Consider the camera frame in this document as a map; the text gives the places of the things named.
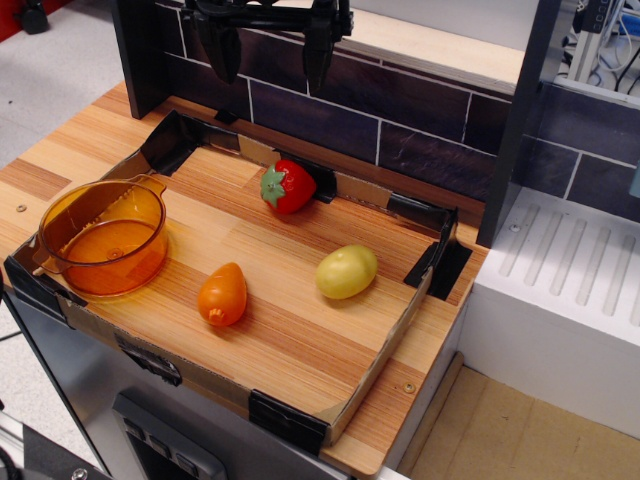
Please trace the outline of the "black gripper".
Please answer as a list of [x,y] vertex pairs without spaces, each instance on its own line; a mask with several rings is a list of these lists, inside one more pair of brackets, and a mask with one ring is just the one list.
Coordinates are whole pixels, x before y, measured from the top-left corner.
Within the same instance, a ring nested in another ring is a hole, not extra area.
[[[312,94],[325,83],[333,41],[341,41],[353,31],[349,1],[313,1],[308,7],[284,6],[277,1],[186,1],[182,14],[194,21],[209,64],[226,84],[235,81],[241,63],[236,28],[304,33],[303,70]],[[328,30],[312,28],[324,26]]]

